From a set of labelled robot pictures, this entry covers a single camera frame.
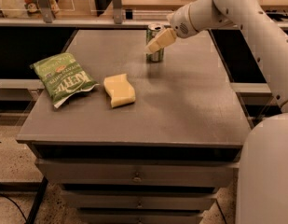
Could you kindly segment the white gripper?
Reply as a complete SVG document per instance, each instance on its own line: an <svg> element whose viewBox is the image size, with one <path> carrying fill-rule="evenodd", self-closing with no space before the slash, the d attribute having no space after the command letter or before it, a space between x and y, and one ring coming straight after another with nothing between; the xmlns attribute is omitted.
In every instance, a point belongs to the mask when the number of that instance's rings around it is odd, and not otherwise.
<svg viewBox="0 0 288 224"><path fill-rule="evenodd" d="M167 16L171 28L161 30L144 48L147 54L153 54L173 44L178 37L189 38L197 33L190 20L190 5L180 7Z"/></svg>

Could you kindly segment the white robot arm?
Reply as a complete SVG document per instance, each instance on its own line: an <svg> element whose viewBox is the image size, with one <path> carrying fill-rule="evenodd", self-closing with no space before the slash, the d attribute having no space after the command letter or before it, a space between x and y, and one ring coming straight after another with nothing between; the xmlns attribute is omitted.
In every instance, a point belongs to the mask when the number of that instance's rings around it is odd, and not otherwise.
<svg viewBox="0 0 288 224"><path fill-rule="evenodd" d="M145 47L154 53L197 33L229 24L238 27L265 78L235 83L241 94L267 94L281 109L248 134L240 155L236 224L288 224L288 35L258 0L197 0L168 16L170 28Z"/></svg>

